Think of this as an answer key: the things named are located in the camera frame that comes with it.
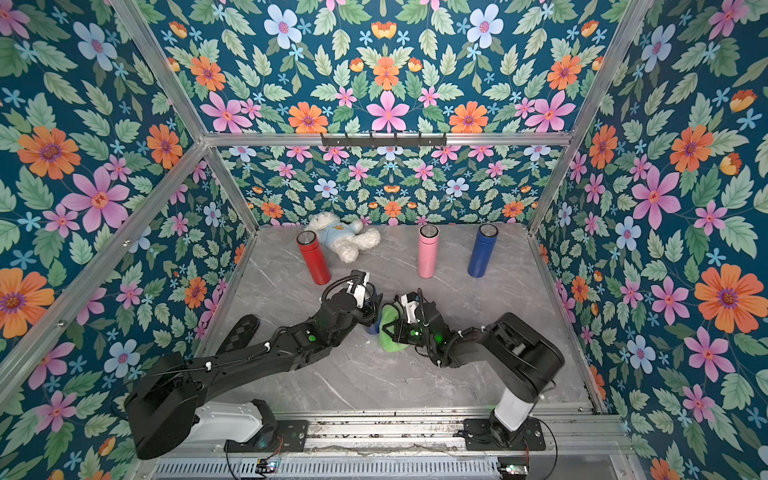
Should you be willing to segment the dark blue thermos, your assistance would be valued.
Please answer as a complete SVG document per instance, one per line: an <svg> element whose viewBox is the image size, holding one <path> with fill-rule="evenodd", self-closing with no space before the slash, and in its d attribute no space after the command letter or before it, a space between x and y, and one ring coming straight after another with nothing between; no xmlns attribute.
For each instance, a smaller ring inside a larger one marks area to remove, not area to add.
<svg viewBox="0 0 768 480"><path fill-rule="evenodd" d="M369 298L365 304L365 317L366 331L369 334L376 335L380 330L381 323L381 308L382 308L383 295L377 294L375 297Z"/></svg>

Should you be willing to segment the green microfiber cloth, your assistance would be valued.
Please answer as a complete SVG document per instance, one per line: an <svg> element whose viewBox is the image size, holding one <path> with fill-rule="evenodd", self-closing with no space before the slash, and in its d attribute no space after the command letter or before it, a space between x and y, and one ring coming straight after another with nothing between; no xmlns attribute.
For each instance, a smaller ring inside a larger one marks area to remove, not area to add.
<svg viewBox="0 0 768 480"><path fill-rule="evenodd" d="M399 328L402 326L400 308L386 304L381 309L382 317L379 330L379 344L388 353L397 353L408 348L407 343L399 342Z"/></svg>

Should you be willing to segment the red thermos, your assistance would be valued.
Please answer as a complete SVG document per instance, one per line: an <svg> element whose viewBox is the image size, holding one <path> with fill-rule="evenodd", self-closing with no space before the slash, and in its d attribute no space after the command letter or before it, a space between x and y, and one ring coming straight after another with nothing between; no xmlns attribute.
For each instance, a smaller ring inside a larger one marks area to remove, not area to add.
<svg viewBox="0 0 768 480"><path fill-rule="evenodd" d="M328 284L331 274L317 234L311 230L302 231L297 235L296 243L314 283Z"/></svg>

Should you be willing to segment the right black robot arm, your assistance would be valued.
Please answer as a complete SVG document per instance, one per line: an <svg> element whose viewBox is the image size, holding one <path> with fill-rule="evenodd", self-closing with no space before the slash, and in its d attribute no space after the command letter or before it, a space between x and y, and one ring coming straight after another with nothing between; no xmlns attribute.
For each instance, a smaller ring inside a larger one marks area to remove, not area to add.
<svg viewBox="0 0 768 480"><path fill-rule="evenodd" d="M517 315L507 312L491 324L453 330L421 291L381 308L379 340L387 352L413 347L438 368L488 364L504 386L492 425L509 434L523 427L565 365L562 352Z"/></svg>

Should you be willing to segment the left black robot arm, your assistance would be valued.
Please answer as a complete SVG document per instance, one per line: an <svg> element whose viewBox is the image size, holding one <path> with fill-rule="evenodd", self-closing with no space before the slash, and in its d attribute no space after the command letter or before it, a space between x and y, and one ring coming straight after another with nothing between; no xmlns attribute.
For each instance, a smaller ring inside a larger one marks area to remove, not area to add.
<svg viewBox="0 0 768 480"><path fill-rule="evenodd" d="M369 274L353 270L323 291L318 311L306 321L277 328L251 346L247 315L233 327L219 351L186 360L179 353L162 357L138 381L124 402L136 456L150 460L181 445L195 425L197 410L215 398L271 375L302 369L328 357L358 325L371 326L383 295Z"/></svg>

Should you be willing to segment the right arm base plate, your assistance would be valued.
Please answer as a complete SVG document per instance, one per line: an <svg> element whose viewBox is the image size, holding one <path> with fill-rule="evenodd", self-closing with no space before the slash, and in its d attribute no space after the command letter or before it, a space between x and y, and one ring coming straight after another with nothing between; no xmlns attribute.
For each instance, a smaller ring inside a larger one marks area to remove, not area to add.
<svg viewBox="0 0 768 480"><path fill-rule="evenodd" d="M507 430L498 420L465 419L455 433L468 451L544 451L546 440L539 419L529 417L516 431Z"/></svg>

